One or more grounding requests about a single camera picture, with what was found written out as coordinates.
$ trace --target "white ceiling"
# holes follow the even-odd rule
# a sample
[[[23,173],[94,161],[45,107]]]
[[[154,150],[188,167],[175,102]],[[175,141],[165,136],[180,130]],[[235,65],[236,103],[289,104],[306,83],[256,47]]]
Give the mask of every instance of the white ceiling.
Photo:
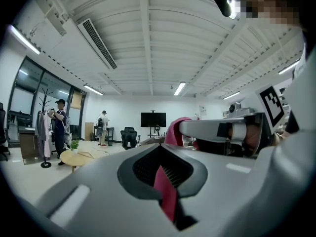
[[[298,29],[226,18],[213,0],[36,1],[15,20],[45,51],[32,59],[77,87],[89,84],[108,95],[169,96],[181,81],[187,83],[182,96],[246,94],[288,79],[278,71],[303,50]],[[51,15],[45,18],[45,3],[53,5],[57,23]],[[114,58],[115,70],[79,34],[76,25],[88,18]]]

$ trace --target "black jeans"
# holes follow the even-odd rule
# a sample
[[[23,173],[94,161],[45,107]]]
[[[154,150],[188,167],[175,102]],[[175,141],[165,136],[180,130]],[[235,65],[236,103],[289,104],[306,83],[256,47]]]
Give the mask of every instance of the black jeans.
[[[56,148],[58,156],[60,156],[61,153],[64,152],[64,146],[65,146],[64,141],[65,141],[64,136],[60,137],[60,136],[56,136],[55,134],[55,148]]]

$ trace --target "man in white shirt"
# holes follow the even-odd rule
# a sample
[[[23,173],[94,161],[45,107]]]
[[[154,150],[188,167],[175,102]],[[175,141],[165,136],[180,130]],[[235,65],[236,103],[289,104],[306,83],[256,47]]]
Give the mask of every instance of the man in white shirt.
[[[106,115],[106,111],[102,112],[102,125],[103,125],[103,133],[102,136],[99,138],[99,145],[101,145],[101,147],[106,147],[107,145],[105,145],[105,135],[107,134],[107,127],[109,124],[109,119],[105,116]]]

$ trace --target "black monitor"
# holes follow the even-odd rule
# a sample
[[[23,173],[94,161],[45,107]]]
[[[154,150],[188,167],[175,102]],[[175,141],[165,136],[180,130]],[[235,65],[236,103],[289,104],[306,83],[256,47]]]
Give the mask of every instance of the black monitor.
[[[141,127],[166,127],[166,113],[142,113]]]

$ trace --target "air conditioning vent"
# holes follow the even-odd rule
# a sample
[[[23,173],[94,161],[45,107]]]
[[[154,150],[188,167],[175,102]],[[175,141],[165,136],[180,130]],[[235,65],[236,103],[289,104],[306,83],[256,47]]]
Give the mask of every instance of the air conditioning vent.
[[[107,64],[107,66],[111,67],[112,69],[116,69],[117,65],[113,57],[109,53],[108,49],[105,47],[91,20],[85,20],[78,25],[78,28],[83,36],[86,38],[86,40],[90,43],[92,48],[98,53],[100,58]]]

